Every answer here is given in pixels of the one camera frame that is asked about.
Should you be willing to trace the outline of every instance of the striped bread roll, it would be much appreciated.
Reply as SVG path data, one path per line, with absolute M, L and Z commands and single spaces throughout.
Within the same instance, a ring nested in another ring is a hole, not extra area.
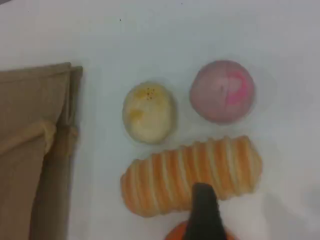
M 226 136 L 136 159 L 120 184 L 127 208 L 153 217 L 190 210 L 196 182 L 212 185 L 217 197 L 226 200 L 254 192 L 261 173 L 262 160 L 249 138 Z

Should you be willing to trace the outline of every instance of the pink bun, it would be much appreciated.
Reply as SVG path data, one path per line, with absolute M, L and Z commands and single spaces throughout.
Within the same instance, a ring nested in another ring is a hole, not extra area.
M 239 63 L 219 60 L 204 66 L 190 89 L 194 110 L 210 122 L 232 123 L 246 115 L 254 101 L 255 85 Z

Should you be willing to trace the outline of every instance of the round bun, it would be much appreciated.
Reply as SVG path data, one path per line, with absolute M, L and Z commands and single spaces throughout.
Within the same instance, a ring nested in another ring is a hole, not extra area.
M 204 66 L 190 89 L 194 110 L 214 123 L 232 123 L 246 115 L 254 101 L 255 86 L 239 63 L 219 60 Z
M 126 131 L 134 140 L 157 144 L 175 127 L 175 104 L 164 86 L 144 82 L 125 97 L 122 118 Z

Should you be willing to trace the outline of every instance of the bread roll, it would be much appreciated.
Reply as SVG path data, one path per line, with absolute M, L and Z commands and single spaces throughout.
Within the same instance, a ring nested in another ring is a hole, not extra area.
M 244 117 L 255 98 L 255 85 L 239 63 L 219 60 L 204 66 L 190 89 L 190 103 L 206 120 L 230 124 Z
M 122 117 L 126 131 L 134 140 L 157 144 L 174 129 L 176 109 L 165 87 L 155 82 L 144 82 L 127 94 Z
M 262 160 L 247 136 L 195 142 L 136 159 L 120 184 L 127 208 L 152 217 L 191 209 L 194 183 L 210 184 L 220 200 L 252 193 Z

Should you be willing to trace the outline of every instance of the elongated bread loaf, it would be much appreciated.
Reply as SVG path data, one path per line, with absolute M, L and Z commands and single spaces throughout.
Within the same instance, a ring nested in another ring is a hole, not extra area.
M 127 208 L 152 217 L 191 209 L 194 183 L 212 185 L 217 197 L 252 193 L 262 173 L 262 160 L 247 136 L 195 142 L 136 159 L 120 184 Z

